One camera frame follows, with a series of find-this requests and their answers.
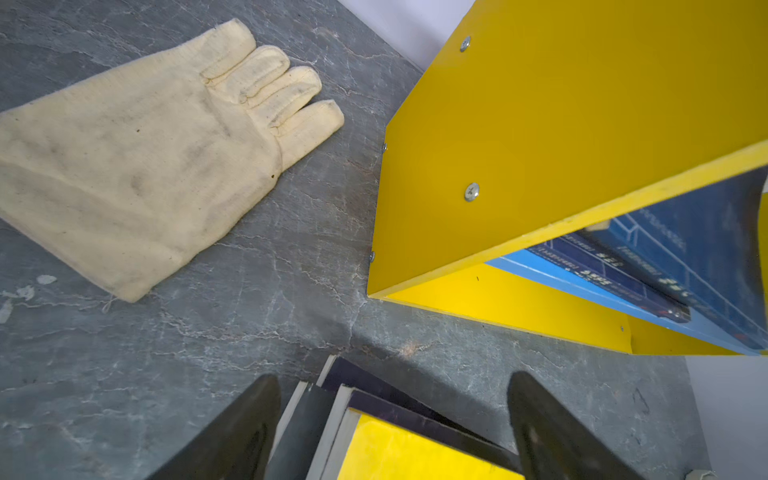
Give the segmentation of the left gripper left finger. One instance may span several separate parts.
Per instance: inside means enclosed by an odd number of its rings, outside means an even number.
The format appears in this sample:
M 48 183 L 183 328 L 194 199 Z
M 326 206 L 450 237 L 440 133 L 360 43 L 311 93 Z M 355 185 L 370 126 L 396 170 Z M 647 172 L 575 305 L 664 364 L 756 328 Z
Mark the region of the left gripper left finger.
M 276 376 L 258 377 L 151 479 L 262 479 L 280 418 Z

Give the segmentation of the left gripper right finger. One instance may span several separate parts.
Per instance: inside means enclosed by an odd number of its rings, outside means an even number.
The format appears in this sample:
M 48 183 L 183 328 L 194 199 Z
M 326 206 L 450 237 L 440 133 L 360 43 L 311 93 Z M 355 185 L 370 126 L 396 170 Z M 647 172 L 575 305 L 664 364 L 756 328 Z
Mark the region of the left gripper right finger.
M 526 479 L 638 479 L 528 372 L 511 375 L 510 424 Z

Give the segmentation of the yellow cartoon book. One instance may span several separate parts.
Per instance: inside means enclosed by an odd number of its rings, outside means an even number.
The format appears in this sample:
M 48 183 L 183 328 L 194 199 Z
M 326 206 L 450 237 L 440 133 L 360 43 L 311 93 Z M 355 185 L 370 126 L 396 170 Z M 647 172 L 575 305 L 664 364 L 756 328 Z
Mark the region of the yellow cartoon book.
M 325 479 L 520 479 L 511 470 L 357 411 L 349 440 Z

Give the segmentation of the navy book one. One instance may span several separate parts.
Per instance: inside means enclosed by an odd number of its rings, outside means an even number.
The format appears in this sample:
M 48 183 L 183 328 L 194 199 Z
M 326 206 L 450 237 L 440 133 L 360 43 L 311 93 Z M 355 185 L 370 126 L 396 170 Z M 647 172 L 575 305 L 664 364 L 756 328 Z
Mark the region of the navy book one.
M 584 235 L 567 234 L 528 251 L 651 314 L 678 324 L 691 321 L 687 305 L 645 283 L 617 255 Z

